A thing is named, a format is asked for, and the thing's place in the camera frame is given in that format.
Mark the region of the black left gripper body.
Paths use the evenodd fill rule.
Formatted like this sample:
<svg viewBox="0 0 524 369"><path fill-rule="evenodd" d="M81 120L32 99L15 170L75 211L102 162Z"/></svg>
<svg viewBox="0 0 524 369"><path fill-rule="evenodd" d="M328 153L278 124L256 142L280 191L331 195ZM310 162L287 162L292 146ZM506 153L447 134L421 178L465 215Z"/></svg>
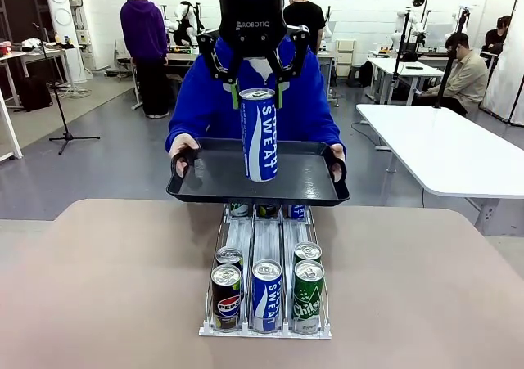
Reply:
<svg viewBox="0 0 524 369"><path fill-rule="evenodd" d="M287 34L283 0L219 0L220 37L244 58L274 52Z"/></svg>

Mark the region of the person's right hand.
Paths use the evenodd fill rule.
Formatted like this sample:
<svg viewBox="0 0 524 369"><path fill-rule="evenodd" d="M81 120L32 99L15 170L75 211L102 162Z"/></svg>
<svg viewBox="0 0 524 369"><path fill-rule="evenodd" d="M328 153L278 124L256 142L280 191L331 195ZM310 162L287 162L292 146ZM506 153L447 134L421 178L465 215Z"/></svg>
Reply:
<svg viewBox="0 0 524 369"><path fill-rule="evenodd" d="M187 133L180 133L174 137L174 140L172 141L168 151L168 155L171 159L173 159L176 155L180 154L187 148L198 151L200 146L191 135Z"/></svg>

